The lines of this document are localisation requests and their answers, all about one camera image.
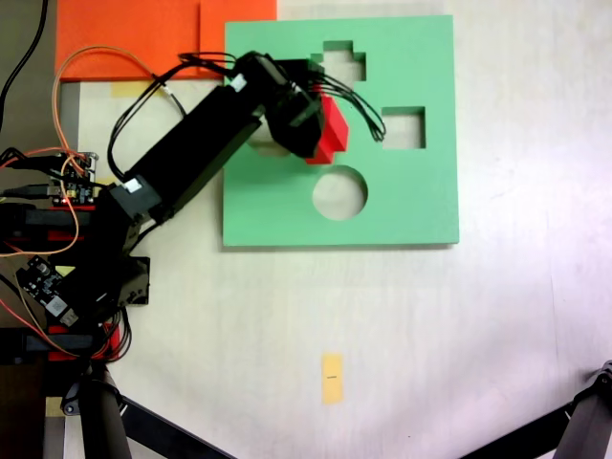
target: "circuit board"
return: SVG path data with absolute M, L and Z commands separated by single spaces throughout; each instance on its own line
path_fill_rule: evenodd
M 90 182 L 96 180 L 96 153 L 83 153 L 85 158 L 75 158 L 76 163 L 85 171 L 85 177 L 79 175 L 72 167 L 67 167 L 65 176 L 71 179 L 87 179 Z M 67 207 L 68 203 L 63 198 L 58 179 L 52 179 L 55 186 L 53 203 L 56 207 Z M 91 206 L 95 202 L 96 194 L 93 186 L 64 183 L 66 195 L 73 206 Z
M 35 256 L 28 262 L 28 269 L 17 272 L 21 288 L 38 301 L 45 309 L 66 326 L 71 326 L 78 319 L 72 308 L 58 295 L 57 286 L 63 280 L 49 263 Z

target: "red component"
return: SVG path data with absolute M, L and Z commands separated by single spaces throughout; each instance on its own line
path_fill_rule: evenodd
M 336 101 L 330 96 L 321 95 L 321 105 L 325 115 L 323 134 L 315 157 L 306 160 L 308 164 L 333 164 L 334 155 L 348 149 L 348 124 Z
M 71 234 L 70 232 L 66 232 L 66 231 L 57 231 L 54 229 L 50 229 L 49 231 L 47 231 L 47 240 L 48 241 L 72 241 L 75 238 L 74 234 Z M 77 241 L 83 241 L 85 240 L 85 236 L 80 235 L 77 239 Z
M 74 210 L 83 210 L 83 211 L 84 210 L 89 210 L 89 211 L 93 212 L 94 210 L 96 210 L 96 206 L 74 206 L 73 205 L 73 209 Z M 68 210 L 68 211 L 70 211 L 68 206 L 65 206 L 63 208 L 52 207 L 52 208 L 49 208 L 49 210 Z
M 111 328 L 111 324 L 109 323 L 104 324 L 105 330 L 110 330 L 110 328 Z M 64 327 L 63 325 L 51 325 L 49 326 L 48 333 L 49 335 L 59 335 L 62 333 L 70 333 L 70 331 L 68 330 L 68 328 Z M 106 344 L 107 348 L 104 351 L 104 353 L 101 356 L 94 357 L 94 360 L 95 361 L 101 360 L 105 356 L 108 356 L 111 353 L 113 353 L 119 347 L 119 343 L 120 343 L 120 331 L 119 331 L 119 327 L 117 327 L 115 332 L 113 332 L 113 335 L 111 335 L 111 338 L 108 340 Z M 51 351 L 49 352 L 48 356 L 49 356 L 49 361 L 74 361 L 77 359 L 76 357 L 67 356 L 63 352 L 59 352 L 59 351 Z

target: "cross-shaped hole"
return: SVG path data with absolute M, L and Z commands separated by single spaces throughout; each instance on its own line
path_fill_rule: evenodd
M 356 81 L 365 81 L 365 53 L 354 53 L 352 41 L 325 41 L 323 53 L 311 58 L 349 88 L 354 88 Z

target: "yellow tape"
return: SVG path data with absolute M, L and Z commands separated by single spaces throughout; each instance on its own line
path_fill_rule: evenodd
M 137 98 L 150 84 L 150 81 L 113 81 L 111 98 Z M 153 97 L 161 95 L 162 92 L 158 89 Z
M 47 397 L 45 399 L 45 416 L 48 418 L 63 418 L 64 412 L 59 407 L 61 397 Z
M 74 268 L 75 268 L 74 266 L 56 266 L 55 270 L 61 275 L 66 276 L 70 274 Z
M 343 400 L 342 354 L 323 354 L 323 404 L 339 404 Z

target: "circular hole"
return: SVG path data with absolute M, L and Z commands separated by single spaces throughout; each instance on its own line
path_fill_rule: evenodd
M 359 214 L 367 201 L 361 174 L 346 165 L 330 167 L 313 191 L 315 208 L 330 220 L 348 220 Z

